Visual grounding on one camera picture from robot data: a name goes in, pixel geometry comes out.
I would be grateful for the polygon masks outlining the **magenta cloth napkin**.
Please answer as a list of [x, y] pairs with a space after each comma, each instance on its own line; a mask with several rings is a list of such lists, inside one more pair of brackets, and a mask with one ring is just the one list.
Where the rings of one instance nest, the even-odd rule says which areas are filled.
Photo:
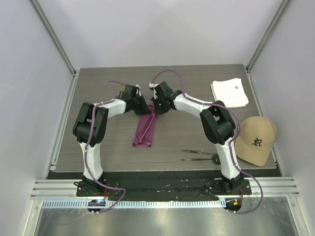
[[133, 146], [136, 148], [150, 148], [153, 143], [157, 115], [153, 104], [149, 105], [151, 114], [142, 115], [138, 123]]

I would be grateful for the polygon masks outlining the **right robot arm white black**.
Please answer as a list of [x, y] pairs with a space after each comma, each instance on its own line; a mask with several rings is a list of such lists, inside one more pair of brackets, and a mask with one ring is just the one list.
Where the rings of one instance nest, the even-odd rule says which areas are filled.
[[221, 187], [227, 194], [239, 190], [244, 180], [234, 148], [236, 125], [230, 111], [221, 101], [206, 102], [186, 93], [173, 91], [166, 82], [149, 84], [154, 95], [152, 101], [157, 115], [169, 110], [189, 113], [201, 120], [206, 138], [215, 145], [221, 165]]

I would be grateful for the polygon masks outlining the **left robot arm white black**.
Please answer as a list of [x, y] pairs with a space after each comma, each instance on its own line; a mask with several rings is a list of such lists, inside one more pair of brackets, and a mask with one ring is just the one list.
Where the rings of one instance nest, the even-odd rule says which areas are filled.
[[105, 137], [108, 119], [129, 111], [138, 116], [152, 113], [141, 95], [126, 100], [116, 97], [106, 102], [82, 104], [73, 126], [73, 135], [79, 142], [84, 162], [82, 180], [74, 183], [77, 196], [100, 196], [105, 192], [100, 144]]

